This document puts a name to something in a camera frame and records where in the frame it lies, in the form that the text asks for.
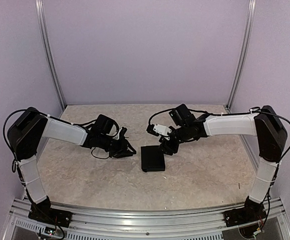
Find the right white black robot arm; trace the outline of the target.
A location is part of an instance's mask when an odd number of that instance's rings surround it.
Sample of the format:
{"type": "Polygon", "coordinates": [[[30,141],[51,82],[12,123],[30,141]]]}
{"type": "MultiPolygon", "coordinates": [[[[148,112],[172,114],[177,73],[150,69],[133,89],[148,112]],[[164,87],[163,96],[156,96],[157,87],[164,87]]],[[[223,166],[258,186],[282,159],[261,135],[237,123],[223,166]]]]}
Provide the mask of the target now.
{"type": "Polygon", "coordinates": [[[265,105],[252,108],[246,113],[214,114],[201,112],[199,117],[182,104],[169,112],[176,128],[154,124],[153,130],[161,136],[160,148],[163,153],[177,153],[179,145],[201,138],[222,135],[247,135],[258,140],[259,165],[252,189],[246,199],[246,207],[240,211],[245,222],[251,222],[260,213],[263,203],[278,174],[282,158],[288,151],[285,148],[288,134],[283,125],[284,117],[265,105]]]}

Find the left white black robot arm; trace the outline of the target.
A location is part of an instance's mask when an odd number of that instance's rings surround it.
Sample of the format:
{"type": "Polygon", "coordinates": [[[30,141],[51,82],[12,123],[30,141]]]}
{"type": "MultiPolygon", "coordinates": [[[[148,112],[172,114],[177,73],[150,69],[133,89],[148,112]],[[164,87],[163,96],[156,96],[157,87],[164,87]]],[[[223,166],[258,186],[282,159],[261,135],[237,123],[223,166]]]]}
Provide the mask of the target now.
{"type": "Polygon", "coordinates": [[[85,123],[73,123],[42,113],[34,107],[18,109],[9,114],[2,127],[5,144],[13,156],[12,170],[17,172],[34,212],[48,223],[55,217],[47,204],[38,170],[38,162],[48,142],[64,142],[94,151],[101,149],[108,158],[120,159],[136,155],[125,137],[127,128],[108,116],[99,114],[85,123]]]}

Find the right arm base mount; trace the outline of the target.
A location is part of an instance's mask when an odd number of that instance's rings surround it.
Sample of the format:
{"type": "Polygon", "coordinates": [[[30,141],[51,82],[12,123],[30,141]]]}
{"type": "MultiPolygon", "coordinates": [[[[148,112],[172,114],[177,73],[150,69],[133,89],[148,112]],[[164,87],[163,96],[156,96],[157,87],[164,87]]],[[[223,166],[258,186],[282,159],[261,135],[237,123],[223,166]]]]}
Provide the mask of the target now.
{"type": "Polygon", "coordinates": [[[247,197],[243,207],[223,212],[226,227],[251,223],[259,220],[259,217],[265,218],[267,215],[264,209],[263,202],[257,203],[247,197]]]}

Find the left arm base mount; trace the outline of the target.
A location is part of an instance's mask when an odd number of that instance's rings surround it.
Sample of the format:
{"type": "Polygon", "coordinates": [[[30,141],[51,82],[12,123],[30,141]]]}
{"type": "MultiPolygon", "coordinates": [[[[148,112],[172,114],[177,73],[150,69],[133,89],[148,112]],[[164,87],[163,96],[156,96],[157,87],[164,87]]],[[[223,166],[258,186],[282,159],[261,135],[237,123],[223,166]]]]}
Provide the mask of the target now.
{"type": "Polygon", "coordinates": [[[28,217],[41,223],[68,228],[72,215],[73,213],[70,211],[52,208],[49,197],[47,197],[40,203],[31,203],[28,217]]]}

